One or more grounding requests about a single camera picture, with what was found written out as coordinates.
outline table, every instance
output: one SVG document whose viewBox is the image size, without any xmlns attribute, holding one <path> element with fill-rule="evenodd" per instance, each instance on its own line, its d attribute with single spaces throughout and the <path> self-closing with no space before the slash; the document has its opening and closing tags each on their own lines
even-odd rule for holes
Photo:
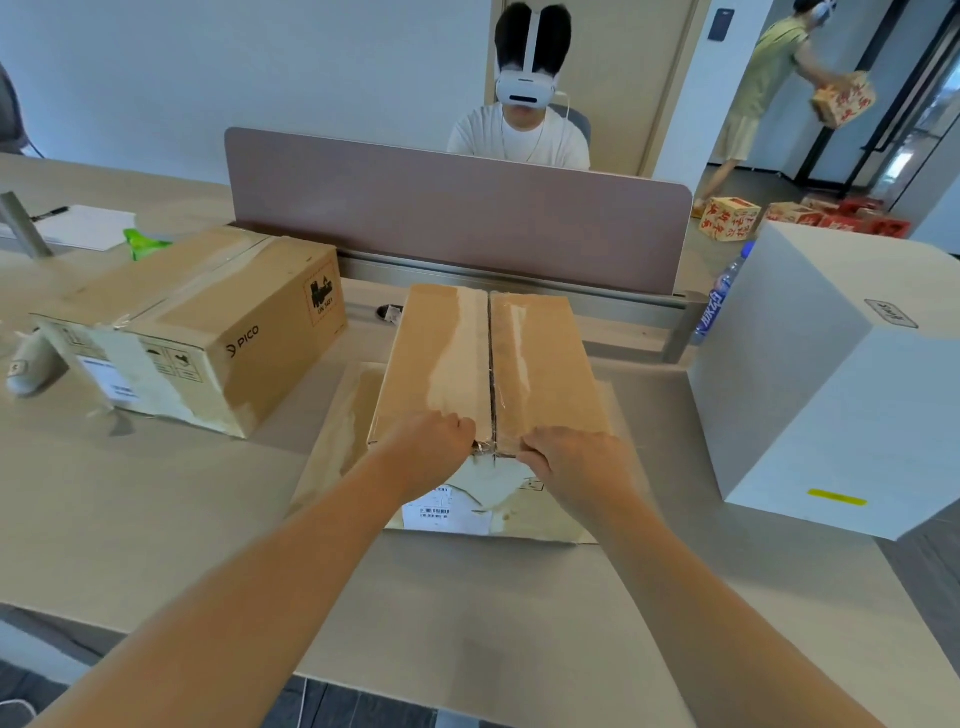
<svg viewBox="0 0 960 728">
<path fill-rule="evenodd" d="M 11 159 L 0 156 L 0 179 L 17 191 L 23 179 L 28 205 L 157 218 L 189 209 L 213 223 L 226 210 L 219 185 Z M 0 319 L 25 321 L 63 277 L 118 265 L 117 253 L 41 265 L 0 252 Z M 247 442 L 106 412 L 72 373 L 42 396 L 0 397 L 0 601 L 130 632 L 275 525 L 345 363 L 389 355 L 394 330 L 372 309 L 404 290 L 347 280 L 345 294 L 348 334 Z M 636 325 L 579 323 L 587 340 L 640 338 Z M 960 680 L 872 539 L 725 505 L 684 367 L 593 365 L 623 410 L 641 485 L 675 532 L 887 725 L 955 723 Z M 593 546 L 384 533 L 299 672 L 515 728 L 694 725 Z"/>
</svg>

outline beige shorts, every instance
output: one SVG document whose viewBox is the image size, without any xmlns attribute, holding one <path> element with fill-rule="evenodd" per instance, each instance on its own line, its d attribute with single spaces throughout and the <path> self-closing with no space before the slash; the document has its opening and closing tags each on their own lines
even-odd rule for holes
<svg viewBox="0 0 960 728">
<path fill-rule="evenodd" d="M 736 159 L 746 161 L 750 151 L 754 148 L 756 132 L 760 128 L 760 120 L 751 116 L 730 114 L 724 122 L 717 145 L 713 148 L 713 155 L 723 160 Z"/>
</svg>

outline yellow-green shirt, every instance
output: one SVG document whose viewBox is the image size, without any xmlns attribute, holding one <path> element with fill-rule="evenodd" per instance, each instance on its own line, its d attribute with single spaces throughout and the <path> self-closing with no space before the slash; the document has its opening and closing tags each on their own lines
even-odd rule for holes
<svg viewBox="0 0 960 728">
<path fill-rule="evenodd" d="M 756 43 L 730 113 L 754 119 L 762 117 L 796 69 L 793 56 L 809 37 L 806 22 L 796 16 L 770 26 Z"/>
</svg>

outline white t-shirt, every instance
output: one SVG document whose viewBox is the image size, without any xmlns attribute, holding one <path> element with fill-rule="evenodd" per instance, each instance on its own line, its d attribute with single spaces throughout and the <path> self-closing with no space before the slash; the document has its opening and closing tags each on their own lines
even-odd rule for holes
<svg viewBox="0 0 960 728">
<path fill-rule="evenodd" d="M 481 107 L 453 128 L 446 150 L 551 167 L 590 168 L 590 150 L 583 132 L 550 108 L 536 129 L 518 132 L 503 118 L 502 104 Z"/>
</svg>

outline bare leg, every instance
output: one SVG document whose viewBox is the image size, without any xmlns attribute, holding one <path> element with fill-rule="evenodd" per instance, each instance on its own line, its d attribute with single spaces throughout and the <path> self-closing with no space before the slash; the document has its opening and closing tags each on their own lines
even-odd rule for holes
<svg viewBox="0 0 960 728">
<path fill-rule="evenodd" d="M 728 159 L 720 165 L 720 168 L 716 172 L 713 173 L 713 177 L 709 179 L 707 186 L 705 186 L 700 195 L 697 196 L 697 201 L 693 205 L 695 217 L 700 216 L 697 215 L 697 212 L 703 214 L 704 207 L 707 206 L 707 200 L 716 195 L 716 193 L 723 186 L 723 183 L 727 181 L 727 177 L 730 176 L 730 172 L 736 169 L 736 166 L 742 161 L 742 159 Z"/>
</svg>

